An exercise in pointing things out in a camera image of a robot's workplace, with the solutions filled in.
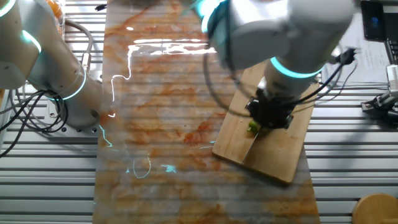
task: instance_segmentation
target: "paper sheet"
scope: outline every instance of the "paper sheet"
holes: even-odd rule
[[[358,48],[358,54],[355,58],[358,67],[350,76],[346,86],[386,86],[387,73],[386,66],[390,64],[384,43],[371,42],[364,38],[362,14],[356,13],[353,17],[350,27],[340,40],[340,45],[345,51],[348,47]],[[338,85],[342,85],[347,76],[354,69],[355,63],[343,67]],[[338,65],[326,64],[322,71],[322,81],[324,82],[335,71]]]

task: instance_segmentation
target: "food scrap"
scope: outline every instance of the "food scrap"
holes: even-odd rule
[[[252,132],[254,134],[257,134],[260,131],[260,124],[257,124],[255,121],[250,121],[249,123],[249,128],[248,132]]]

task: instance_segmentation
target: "wooden round object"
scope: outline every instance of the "wooden round object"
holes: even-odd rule
[[[353,210],[353,224],[391,223],[398,219],[398,200],[387,194],[363,197]]]

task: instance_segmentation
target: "glowing cyan ring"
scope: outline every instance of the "glowing cyan ring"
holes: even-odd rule
[[[87,76],[86,76],[86,71],[85,71],[85,77],[84,77],[83,83],[81,84],[81,86],[79,87],[79,89],[77,89],[77,91],[74,92],[74,94],[72,94],[72,95],[70,95],[70,96],[68,96],[68,97],[62,98],[62,99],[63,99],[63,100],[67,100],[67,99],[70,99],[70,98],[74,97],[76,94],[78,94],[78,93],[80,92],[80,90],[83,88],[83,86],[85,85],[86,79],[87,79]]]
[[[31,41],[37,47],[37,50],[39,51],[39,53],[42,52],[42,46],[40,46],[39,42],[30,33],[23,30],[22,35],[25,40]]]
[[[313,72],[313,73],[293,72],[293,71],[290,71],[289,69],[285,68],[280,62],[278,62],[278,60],[275,57],[271,58],[271,63],[282,74],[287,75],[287,76],[292,77],[292,78],[308,78],[308,77],[312,77],[314,75],[317,75],[317,74],[319,74],[322,71],[322,68],[321,68],[321,69],[319,69],[319,71],[316,71],[316,72]]]
[[[9,12],[12,9],[12,7],[15,5],[16,1],[17,0],[10,0],[2,9],[0,9],[0,17],[7,14],[7,12]]]
[[[214,10],[225,0],[202,0],[198,5],[198,14],[202,17],[201,31],[207,32],[207,25]]]

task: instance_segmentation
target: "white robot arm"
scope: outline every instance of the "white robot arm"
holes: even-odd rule
[[[291,102],[300,99],[330,58],[351,24],[354,2],[201,0],[195,10],[202,31],[230,70],[271,59],[265,88],[247,109],[261,126],[286,128],[295,106]]]
[[[0,88],[17,89],[28,80],[64,99],[70,126],[95,124],[102,86],[63,41],[51,3],[0,0]]]

